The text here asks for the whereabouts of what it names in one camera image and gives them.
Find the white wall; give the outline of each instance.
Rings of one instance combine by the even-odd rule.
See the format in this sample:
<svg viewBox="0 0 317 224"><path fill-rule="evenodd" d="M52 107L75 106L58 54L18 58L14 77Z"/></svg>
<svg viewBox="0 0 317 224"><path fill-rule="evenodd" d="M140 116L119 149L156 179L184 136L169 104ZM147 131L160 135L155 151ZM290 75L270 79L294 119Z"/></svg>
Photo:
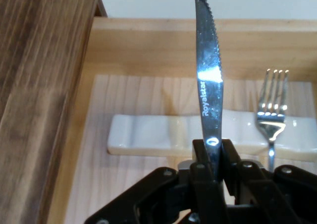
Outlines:
<svg viewBox="0 0 317 224"><path fill-rule="evenodd" d="M194 0L103 0L109 17L195 18ZM317 19L317 0L208 0L215 18Z"/></svg>

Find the serrated blade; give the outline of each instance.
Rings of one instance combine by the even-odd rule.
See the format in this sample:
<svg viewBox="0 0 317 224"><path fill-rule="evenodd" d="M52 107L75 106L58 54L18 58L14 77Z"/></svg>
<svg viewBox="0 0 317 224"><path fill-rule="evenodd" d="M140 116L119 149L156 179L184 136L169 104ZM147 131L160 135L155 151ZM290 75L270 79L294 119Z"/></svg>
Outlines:
<svg viewBox="0 0 317 224"><path fill-rule="evenodd" d="M223 80L218 38L206 0L196 4L196 60L199 104L206 150L218 179L221 151Z"/></svg>

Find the silver fork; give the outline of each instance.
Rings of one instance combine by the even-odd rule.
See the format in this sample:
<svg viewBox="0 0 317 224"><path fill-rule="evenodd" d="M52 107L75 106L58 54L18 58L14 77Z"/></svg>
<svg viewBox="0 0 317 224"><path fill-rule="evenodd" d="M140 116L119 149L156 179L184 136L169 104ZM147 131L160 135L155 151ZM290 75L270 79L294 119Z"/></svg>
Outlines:
<svg viewBox="0 0 317 224"><path fill-rule="evenodd" d="M274 170L275 148L274 143L278 134L285 129L286 91L288 81L288 70L283 76L283 84L280 89L283 70L274 70L269 91L267 81L269 80L270 69L266 71L264 83L260 93L257 112L257 125L259 130L268 140L268 169Z"/></svg>

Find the serrated edge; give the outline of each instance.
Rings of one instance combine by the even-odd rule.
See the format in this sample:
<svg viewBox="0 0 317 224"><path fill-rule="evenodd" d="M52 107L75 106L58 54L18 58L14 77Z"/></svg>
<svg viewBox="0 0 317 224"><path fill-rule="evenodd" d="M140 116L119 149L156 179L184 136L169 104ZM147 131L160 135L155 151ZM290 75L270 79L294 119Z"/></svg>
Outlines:
<svg viewBox="0 0 317 224"><path fill-rule="evenodd" d="M209 11L209 13L210 13L210 15L211 15L211 22L212 22L212 25L211 25L211 26L212 26L212 30L213 30L213 32L214 32L214 34L215 34L215 37L216 37L216 40L217 40L217 52L218 52L218 54L219 54L219 59L220 59L220 61L221 61L221 54L220 54L220 50L219 50L218 34L217 34L217 31L216 31L216 25L215 25L215 23L214 23L214 19L213 19L213 15L212 15L211 8L210 8L209 3L207 2L207 0L200 0L200 1L202 1L202 2L205 4L206 8L208 9L208 11Z"/></svg>

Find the black clamp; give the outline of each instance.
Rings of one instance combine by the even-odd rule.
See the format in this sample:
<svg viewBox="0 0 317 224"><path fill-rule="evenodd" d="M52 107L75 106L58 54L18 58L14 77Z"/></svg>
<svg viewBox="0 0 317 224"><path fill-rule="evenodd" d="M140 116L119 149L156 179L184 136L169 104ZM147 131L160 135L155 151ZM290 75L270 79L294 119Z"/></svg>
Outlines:
<svg viewBox="0 0 317 224"><path fill-rule="evenodd" d="M220 180L215 180L202 140L194 140L196 161L179 171L162 167L101 208L85 224L316 224L317 175L295 166L268 172L241 160L222 140ZM226 205L222 181L235 205Z"/></svg>

